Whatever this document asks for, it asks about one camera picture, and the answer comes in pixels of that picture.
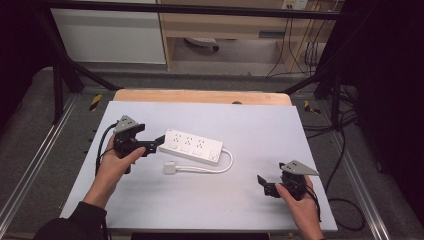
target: white tabletop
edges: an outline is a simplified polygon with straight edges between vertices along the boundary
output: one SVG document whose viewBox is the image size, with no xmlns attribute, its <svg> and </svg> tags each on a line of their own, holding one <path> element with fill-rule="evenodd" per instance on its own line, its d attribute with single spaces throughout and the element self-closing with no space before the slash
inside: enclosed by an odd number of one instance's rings
<svg viewBox="0 0 424 240">
<path fill-rule="evenodd" d="M 213 167 L 158 149 L 156 154 L 139 159 L 132 172 L 122 177 L 106 206 L 109 228 L 172 232 L 296 229 L 284 201 L 265 196 L 256 178 L 260 175 L 269 182 L 279 182 L 278 163 L 294 159 L 316 169 L 299 115 L 291 106 L 110 102 L 61 217 L 69 217 L 88 191 L 101 136 L 122 115 L 146 124 L 146 130 L 137 135 L 140 141 L 154 140 L 168 128 L 222 141 L 234 155 L 234 165 L 216 175 L 165 175 L 167 161 L 221 169 L 229 157 L 221 154 L 219 165 Z M 317 176 L 311 180 L 321 206 L 321 228 L 335 231 L 321 180 Z"/>
</svg>

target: gray floor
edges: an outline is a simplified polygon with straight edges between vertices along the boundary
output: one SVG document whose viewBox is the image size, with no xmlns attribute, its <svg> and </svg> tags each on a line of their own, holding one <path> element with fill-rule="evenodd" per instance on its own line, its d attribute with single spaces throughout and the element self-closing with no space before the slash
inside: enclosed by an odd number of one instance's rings
<svg viewBox="0 0 424 240">
<path fill-rule="evenodd" d="M 222 40 L 219 43 L 220 50 L 213 52 L 210 49 L 191 46 L 183 40 L 178 41 L 174 68 L 170 71 L 143 66 L 132 69 L 132 73 L 128 73 L 127 70 L 126 73 L 109 71 L 99 75 L 126 88 L 264 92 L 283 90 L 305 77 L 305 74 L 264 77 L 278 59 L 275 43 L 239 40 Z M 284 67 L 279 66 L 274 73 L 284 71 Z M 8 234 L 34 233 L 46 221 L 60 214 L 60 206 L 66 201 L 85 159 L 84 151 L 89 149 L 90 139 L 94 137 L 93 130 L 97 129 L 106 104 L 113 97 L 113 92 L 99 88 L 92 81 L 84 79 L 84 82 L 87 88 L 84 93 L 77 96 L 76 105 L 67 124 L 10 223 Z M 314 87 L 314 85 L 308 86 L 301 93 L 294 94 L 293 104 L 298 107 L 304 125 L 328 125 L 323 114 L 305 112 L 303 109 L 305 99 L 310 100 L 314 108 L 328 104 L 326 101 L 314 101 L 310 94 Z M 90 112 L 88 108 L 98 92 L 103 93 L 102 100 L 96 111 Z M 53 109 L 52 74 L 49 71 L 42 71 L 34 78 L 33 85 L 22 102 L 22 107 L 12 116 L 0 135 L 0 168 L 2 169 L 0 171 L 0 179 L 2 179 L 0 206 L 6 204 L 44 137 L 48 134 L 53 119 Z M 346 142 L 349 153 L 366 183 L 391 238 L 424 239 L 423 227 L 403 199 L 391 176 L 377 171 L 375 159 L 359 126 L 350 125 L 346 128 Z M 335 139 L 332 134 L 325 134 L 310 139 L 309 145 L 318 171 L 321 173 L 321 180 L 326 183 L 339 156 Z M 344 167 L 337 171 L 328 195 L 358 202 Z M 352 207 L 339 203 L 333 204 L 332 207 L 339 221 L 349 226 L 360 224 L 359 215 Z M 288 235 L 289 233 L 282 232 L 273 234 L 272 237 L 288 239 Z M 368 225 L 358 232 L 339 227 L 338 232 L 326 233 L 326 237 L 374 239 Z"/>
</svg>

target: human hand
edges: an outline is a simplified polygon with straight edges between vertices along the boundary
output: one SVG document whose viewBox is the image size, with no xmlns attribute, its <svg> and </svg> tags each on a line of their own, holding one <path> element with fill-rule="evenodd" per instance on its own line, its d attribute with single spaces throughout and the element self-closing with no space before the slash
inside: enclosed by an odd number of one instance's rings
<svg viewBox="0 0 424 240">
<path fill-rule="evenodd" d="M 138 148 L 124 158 L 119 158 L 113 148 L 113 139 L 115 135 L 109 139 L 106 147 L 106 153 L 103 155 L 102 162 L 97 172 L 96 178 L 91 185 L 90 190 L 85 195 L 83 202 L 88 204 L 105 208 L 110 196 L 116 189 L 116 186 L 124 175 L 125 170 L 135 164 L 135 161 L 139 159 L 146 149 L 144 147 Z"/>
<path fill-rule="evenodd" d="M 305 176 L 305 181 L 306 185 L 309 186 L 310 189 L 313 189 L 311 179 L 308 176 Z M 287 206 L 290 208 L 290 212 L 302 238 L 314 240 L 324 239 L 319 225 L 317 206 L 312 197 L 309 196 L 309 194 L 305 194 L 300 201 L 296 201 L 283 185 L 276 183 L 275 187 L 281 198 L 284 199 Z"/>
</svg>

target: power strip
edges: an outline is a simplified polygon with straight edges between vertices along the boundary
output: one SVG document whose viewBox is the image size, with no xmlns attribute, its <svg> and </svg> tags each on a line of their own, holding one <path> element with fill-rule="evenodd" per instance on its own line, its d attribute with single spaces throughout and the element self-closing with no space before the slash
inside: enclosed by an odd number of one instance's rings
<svg viewBox="0 0 424 240">
<path fill-rule="evenodd" d="M 210 165 L 218 165 L 223 143 L 209 138 L 168 129 L 165 143 L 159 150 L 165 153 L 199 161 Z"/>
</svg>

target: metal bar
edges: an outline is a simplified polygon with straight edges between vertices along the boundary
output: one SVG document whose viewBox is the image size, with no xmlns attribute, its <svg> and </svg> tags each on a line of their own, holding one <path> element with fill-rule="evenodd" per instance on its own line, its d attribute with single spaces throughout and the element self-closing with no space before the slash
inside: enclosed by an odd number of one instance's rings
<svg viewBox="0 0 424 240">
<path fill-rule="evenodd" d="M 315 12 L 301 10 L 277 10 L 241 7 L 148 4 L 148 3 L 117 3 L 93 1 L 39 0 L 39 4 L 48 8 L 79 9 L 120 12 L 153 12 L 153 13 L 182 13 L 202 15 L 252 16 L 271 18 L 322 19 L 340 20 L 358 17 L 356 13 Z"/>
<path fill-rule="evenodd" d="M 3 209 L 0 212 L 0 239 L 6 233 L 7 228 L 12 222 L 13 217 L 19 209 L 22 201 L 24 200 L 26 194 L 28 193 L 32 183 L 34 182 L 35 177 L 43 166 L 44 161 L 46 160 L 50 150 L 52 149 L 57 137 L 62 131 L 66 121 L 68 120 L 75 102 L 77 101 L 79 94 L 72 94 L 68 99 L 65 105 L 65 112 L 62 118 L 56 125 L 53 125 L 32 159 L 30 165 L 13 191 L 12 195 L 7 200 Z"/>
<path fill-rule="evenodd" d="M 330 111 L 327 107 L 327 104 L 318 101 L 321 112 L 324 113 L 324 117 L 328 124 L 331 124 Z M 343 140 L 340 132 L 333 131 L 333 137 L 336 141 L 338 150 L 341 153 Z M 370 193 L 368 192 L 367 186 L 359 174 L 354 161 L 349 153 L 349 150 L 346 148 L 344 153 L 343 166 L 346 170 L 347 176 L 349 177 L 353 190 L 355 191 L 356 197 L 358 198 L 359 204 L 361 205 L 362 211 L 368 221 L 368 225 L 371 229 L 371 232 L 374 235 L 375 239 L 379 240 L 389 240 L 390 236 L 386 229 L 386 226 L 381 219 L 380 213 L 377 210 L 377 207 L 372 200 Z"/>
</svg>

